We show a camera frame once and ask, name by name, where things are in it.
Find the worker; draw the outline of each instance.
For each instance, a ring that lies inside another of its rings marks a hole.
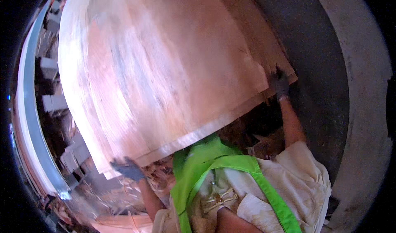
[[[272,83],[282,111],[285,150],[275,159],[242,155],[209,136],[174,154],[170,208],[133,161],[111,163],[137,182],[152,232],[320,232],[331,193],[329,175],[306,146],[289,101],[289,83],[284,72],[278,69],[278,74]]]

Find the gray glove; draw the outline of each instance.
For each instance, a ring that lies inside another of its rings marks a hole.
[[[139,166],[137,166],[133,160],[131,160],[129,157],[124,157],[124,159],[126,161],[125,164],[117,163],[116,159],[110,162],[110,164],[113,169],[120,172],[123,176],[131,178],[136,182],[140,181],[143,178],[146,178]]]
[[[288,96],[289,82],[286,78],[286,73],[276,65],[276,73],[272,75],[272,84],[275,86],[276,97],[278,102],[281,98]]]

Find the green safety vest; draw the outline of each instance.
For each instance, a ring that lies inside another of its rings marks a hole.
[[[216,168],[232,168],[249,173],[270,202],[283,230],[286,233],[301,232],[296,217],[263,176],[255,157],[243,155],[237,148],[221,143],[214,135],[195,143],[189,150],[178,151],[173,158],[173,173],[176,185],[171,196],[182,233],[191,233],[187,207],[191,204],[207,173]]]

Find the cinder block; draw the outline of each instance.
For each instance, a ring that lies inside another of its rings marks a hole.
[[[40,59],[40,67],[58,70],[58,63],[54,59],[42,57]]]
[[[47,30],[51,32],[58,32],[61,23],[61,15],[48,13],[47,15]]]
[[[64,95],[43,95],[42,100],[45,112],[53,112],[68,108]]]
[[[72,140],[74,143],[66,147],[65,152],[61,156],[63,165],[70,173],[76,170],[88,157],[91,156],[80,133],[77,133]]]
[[[44,78],[53,79],[58,72],[58,64],[56,60],[42,57],[40,59],[40,68]]]
[[[55,0],[51,6],[51,13],[54,13],[54,14],[58,13],[60,6],[61,6],[61,3],[59,3],[59,1],[57,1],[57,0]]]

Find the white shirt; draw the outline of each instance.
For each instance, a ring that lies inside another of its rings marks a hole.
[[[296,142],[274,160],[257,158],[257,162],[265,178],[297,218],[301,230],[320,232],[327,212],[331,185],[326,168],[314,159],[306,144]],[[227,191],[223,200],[229,201],[223,205],[206,202],[213,195],[222,195]],[[264,193],[249,173],[231,168],[219,168],[208,173],[187,209],[193,232],[214,232],[217,210],[223,206],[266,233],[283,232]],[[157,212],[153,233],[180,232],[172,203],[171,207]]]

